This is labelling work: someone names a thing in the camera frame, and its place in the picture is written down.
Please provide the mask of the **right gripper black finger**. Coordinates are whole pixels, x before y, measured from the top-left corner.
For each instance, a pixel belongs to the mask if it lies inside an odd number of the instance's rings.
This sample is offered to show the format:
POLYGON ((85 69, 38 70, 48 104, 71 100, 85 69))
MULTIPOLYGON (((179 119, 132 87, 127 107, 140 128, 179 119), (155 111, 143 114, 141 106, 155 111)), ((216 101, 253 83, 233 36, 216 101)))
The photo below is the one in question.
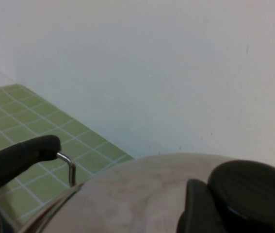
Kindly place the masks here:
POLYGON ((218 214, 207 185, 190 179, 186 185, 185 205, 177 225, 178 233, 217 233, 218 214))

